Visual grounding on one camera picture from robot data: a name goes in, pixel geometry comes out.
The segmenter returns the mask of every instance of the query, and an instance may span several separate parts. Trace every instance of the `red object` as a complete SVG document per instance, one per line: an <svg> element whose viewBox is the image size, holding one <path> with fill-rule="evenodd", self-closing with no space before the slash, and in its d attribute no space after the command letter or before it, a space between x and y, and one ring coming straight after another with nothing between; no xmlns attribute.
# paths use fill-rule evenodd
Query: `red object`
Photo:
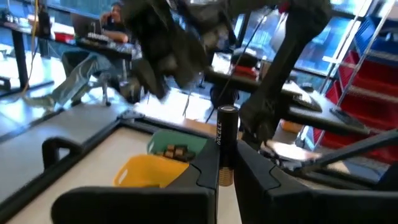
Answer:
<svg viewBox="0 0 398 224"><path fill-rule="evenodd" d="M74 35L66 34L63 32L55 32L55 40L59 42L68 42L69 40L73 40L75 38Z"/></svg>
<svg viewBox="0 0 398 224"><path fill-rule="evenodd" d="M359 62L359 56L356 52L350 51L344 61L356 65ZM353 68L346 66L339 67L341 83L344 88L346 88L353 71ZM398 68L365 60L354 78L353 86L398 97L397 74Z"/></svg>
<svg viewBox="0 0 398 224"><path fill-rule="evenodd" d="M337 103L340 96L340 83L334 82L326 97ZM371 128L387 131L398 127L397 105L393 103L346 95L340 107Z"/></svg>
<svg viewBox="0 0 398 224"><path fill-rule="evenodd" d="M235 66L233 75L248 78L251 80L257 80L257 71L255 68Z"/></svg>
<svg viewBox="0 0 398 224"><path fill-rule="evenodd" d="M334 82L332 88L327 92L326 97L333 103L337 103L340 96L340 83ZM371 128L390 130L398 127L398 106L395 104L388 104L370 98L361 98L360 96L347 95L341 104L341 108ZM320 134L321 130L314 129L313 138L315 142L318 141ZM355 134L342 136L325 132L321 145L330 149L339 149L368 137L369 136ZM365 157L392 164L398 161L397 149L397 146L384 147L366 154Z"/></svg>
<svg viewBox="0 0 398 224"><path fill-rule="evenodd" d="M281 4L281 5L279 6L279 13L282 14L282 13L288 11L288 10L289 10L289 7L290 7L290 4L289 4L288 2L285 2L285 3Z"/></svg>

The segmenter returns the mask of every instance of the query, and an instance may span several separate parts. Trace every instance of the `black cable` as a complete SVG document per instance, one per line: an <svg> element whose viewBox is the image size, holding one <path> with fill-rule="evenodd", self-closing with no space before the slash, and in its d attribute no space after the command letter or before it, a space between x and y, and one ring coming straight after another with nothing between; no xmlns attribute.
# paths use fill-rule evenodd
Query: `black cable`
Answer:
<svg viewBox="0 0 398 224"><path fill-rule="evenodd" d="M233 68L231 69L231 75L228 77L227 82L225 83L225 86L223 88L223 90L221 91L220 95L217 97L217 103L220 102L221 97L223 96L224 92L226 91L228 84L230 83L232 77L234 76L235 73L235 69L236 69L236 65L239 65L239 61L242 59L243 54L245 53L246 49L249 47L250 42L252 41L254 35L256 34L257 30L260 28L260 25L262 24L263 20L269 15L271 14L273 10L270 10L268 13L264 14L264 16L261 18L260 22L257 24L256 28L254 29L253 35L250 37L248 44L246 44L246 46L243 48L243 52L242 54L239 56L239 58L237 59L235 65L233 66ZM209 117L207 117L206 119L206 123L209 122L211 116L214 113L214 110L216 108L213 106L213 109L211 110Z"/></svg>

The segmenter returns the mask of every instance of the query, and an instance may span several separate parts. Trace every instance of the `jeans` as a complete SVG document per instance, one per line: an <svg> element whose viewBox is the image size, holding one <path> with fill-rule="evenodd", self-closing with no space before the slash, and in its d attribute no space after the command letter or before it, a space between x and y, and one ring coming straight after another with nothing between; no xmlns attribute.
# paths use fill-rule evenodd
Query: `jeans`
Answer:
<svg viewBox="0 0 398 224"><path fill-rule="evenodd" d="M85 51L65 52L61 61L67 78L51 96L62 106L72 98L79 100L86 93L92 75L113 68L106 57Z"/></svg>

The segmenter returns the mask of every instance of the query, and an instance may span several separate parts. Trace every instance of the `black bracket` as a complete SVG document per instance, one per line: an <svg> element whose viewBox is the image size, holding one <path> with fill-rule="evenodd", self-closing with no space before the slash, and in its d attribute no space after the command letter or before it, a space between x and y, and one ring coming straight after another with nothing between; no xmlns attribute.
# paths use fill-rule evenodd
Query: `black bracket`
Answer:
<svg viewBox="0 0 398 224"><path fill-rule="evenodd" d="M121 115L118 116L118 119L125 120L125 121L134 121L135 119L142 119L145 115L142 113L138 113L133 109L128 109L123 112Z"/></svg>
<svg viewBox="0 0 398 224"><path fill-rule="evenodd" d="M61 160L60 149L69 149L69 155L79 155L84 149L77 143L64 138L49 138L43 142L42 155L44 170Z"/></svg>

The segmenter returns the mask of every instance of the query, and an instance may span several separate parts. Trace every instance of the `cylindrical can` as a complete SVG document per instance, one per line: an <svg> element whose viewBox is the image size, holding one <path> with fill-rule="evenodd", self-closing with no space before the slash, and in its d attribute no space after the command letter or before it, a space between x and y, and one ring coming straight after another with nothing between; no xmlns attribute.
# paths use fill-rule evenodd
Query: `cylindrical can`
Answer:
<svg viewBox="0 0 398 224"><path fill-rule="evenodd" d="M268 69L271 66L271 63L267 60L261 60L260 71L259 71L259 79L262 80L267 75Z"/></svg>
<svg viewBox="0 0 398 224"><path fill-rule="evenodd" d="M238 109L235 106L220 106L217 114L216 143L220 148L220 173L221 186L233 183L234 157L238 136Z"/></svg>

